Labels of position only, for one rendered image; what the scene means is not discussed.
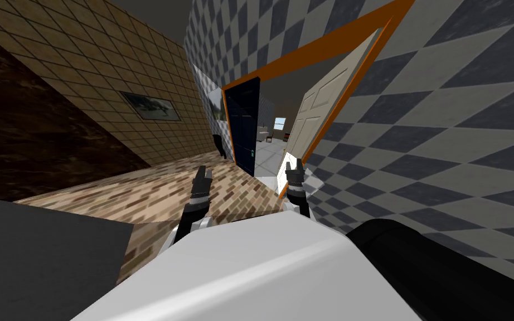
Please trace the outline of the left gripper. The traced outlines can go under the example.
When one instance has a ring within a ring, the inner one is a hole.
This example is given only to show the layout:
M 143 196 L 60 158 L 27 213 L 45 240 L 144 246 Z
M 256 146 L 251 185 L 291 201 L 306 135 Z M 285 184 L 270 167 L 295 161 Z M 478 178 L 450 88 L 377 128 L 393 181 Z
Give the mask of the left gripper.
M 196 178 L 192 181 L 191 202 L 207 202 L 212 183 L 212 170 L 199 166 Z

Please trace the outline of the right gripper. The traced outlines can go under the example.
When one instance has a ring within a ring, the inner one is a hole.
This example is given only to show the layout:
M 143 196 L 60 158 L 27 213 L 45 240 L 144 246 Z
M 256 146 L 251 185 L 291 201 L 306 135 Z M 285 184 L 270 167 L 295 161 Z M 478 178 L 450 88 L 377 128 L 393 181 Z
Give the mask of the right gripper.
M 285 164 L 285 173 L 288 182 L 288 188 L 291 190 L 302 190 L 303 183 L 305 180 L 304 177 L 304 167 L 302 160 L 297 158 L 295 161 L 295 171 L 292 169 L 291 163 L 286 162 Z

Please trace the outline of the dark blue door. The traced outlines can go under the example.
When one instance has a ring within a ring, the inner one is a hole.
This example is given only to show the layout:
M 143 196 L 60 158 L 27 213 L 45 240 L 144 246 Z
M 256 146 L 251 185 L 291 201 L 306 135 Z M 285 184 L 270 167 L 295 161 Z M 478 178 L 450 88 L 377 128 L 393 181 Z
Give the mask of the dark blue door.
M 225 105 L 235 162 L 252 177 L 255 170 L 259 94 L 259 77 L 225 90 Z

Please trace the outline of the cream panelled door leaf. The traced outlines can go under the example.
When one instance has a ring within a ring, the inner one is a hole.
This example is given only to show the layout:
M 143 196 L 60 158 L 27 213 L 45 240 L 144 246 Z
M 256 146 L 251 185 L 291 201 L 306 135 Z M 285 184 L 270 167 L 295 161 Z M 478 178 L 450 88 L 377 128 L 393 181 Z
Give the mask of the cream panelled door leaf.
M 354 50 L 348 53 L 319 82 L 304 95 L 290 131 L 283 160 L 277 174 L 277 193 L 282 194 L 287 184 L 286 162 L 296 165 L 296 159 L 304 158 L 312 142 L 324 126 L 330 113 L 346 91 L 357 70 L 370 52 L 382 29 L 377 29 Z

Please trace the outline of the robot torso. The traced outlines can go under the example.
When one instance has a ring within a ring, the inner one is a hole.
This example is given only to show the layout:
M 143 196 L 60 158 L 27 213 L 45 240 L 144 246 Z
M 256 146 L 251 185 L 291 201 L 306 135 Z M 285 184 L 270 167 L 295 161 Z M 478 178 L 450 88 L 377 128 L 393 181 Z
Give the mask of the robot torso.
M 196 230 L 72 321 L 421 321 L 344 234 L 292 211 Z

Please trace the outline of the grey framed wall picture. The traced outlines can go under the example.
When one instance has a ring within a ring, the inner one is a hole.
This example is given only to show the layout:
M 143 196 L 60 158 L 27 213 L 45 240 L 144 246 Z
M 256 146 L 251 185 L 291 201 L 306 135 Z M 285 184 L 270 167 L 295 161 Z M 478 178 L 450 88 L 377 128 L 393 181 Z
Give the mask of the grey framed wall picture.
M 120 93 L 144 120 L 181 120 L 178 112 L 168 100 L 123 91 Z

